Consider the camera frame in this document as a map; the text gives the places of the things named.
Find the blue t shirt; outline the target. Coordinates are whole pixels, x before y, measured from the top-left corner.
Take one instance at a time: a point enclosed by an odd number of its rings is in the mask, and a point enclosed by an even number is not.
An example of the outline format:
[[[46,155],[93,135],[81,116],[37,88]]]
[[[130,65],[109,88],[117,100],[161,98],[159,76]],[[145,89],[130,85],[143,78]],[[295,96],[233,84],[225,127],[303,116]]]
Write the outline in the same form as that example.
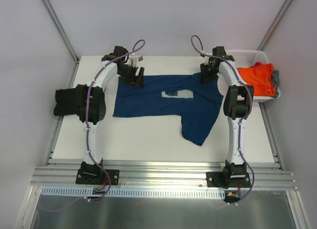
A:
[[[114,117],[178,115],[184,139],[202,146],[215,124],[223,95],[217,80],[202,83],[202,75],[145,76],[145,88],[118,79]]]

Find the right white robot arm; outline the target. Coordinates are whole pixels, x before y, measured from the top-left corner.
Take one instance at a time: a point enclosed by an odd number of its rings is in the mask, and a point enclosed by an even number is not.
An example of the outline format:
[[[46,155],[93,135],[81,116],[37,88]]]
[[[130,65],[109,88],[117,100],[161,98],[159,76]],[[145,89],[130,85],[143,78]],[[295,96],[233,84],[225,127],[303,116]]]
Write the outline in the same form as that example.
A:
[[[254,87],[247,85],[239,74],[234,57],[228,55],[223,46],[213,48],[212,53],[203,53],[201,64],[204,82],[217,78],[220,73],[228,90],[223,102],[223,112],[229,124],[229,149],[225,165],[220,172],[207,172],[207,186],[229,189],[251,188],[245,159],[245,127],[252,111]]]

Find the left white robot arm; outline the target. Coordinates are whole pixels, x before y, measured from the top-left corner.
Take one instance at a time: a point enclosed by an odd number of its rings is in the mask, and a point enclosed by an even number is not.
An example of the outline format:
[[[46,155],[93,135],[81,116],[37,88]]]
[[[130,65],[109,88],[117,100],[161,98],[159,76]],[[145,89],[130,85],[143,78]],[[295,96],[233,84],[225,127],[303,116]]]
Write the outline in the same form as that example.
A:
[[[137,55],[145,44],[144,40],[134,45],[131,52],[121,46],[115,46],[112,53],[105,55],[95,76],[85,85],[77,85],[76,103],[78,113],[85,132],[85,156],[80,167],[80,174],[87,176],[92,183],[100,183],[105,175],[103,168],[103,151],[98,145],[98,128],[106,115],[105,91],[108,83],[115,75],[123,78],[123,82],[132,87],[144,88],[144,68],[138,67],[143,60]]]

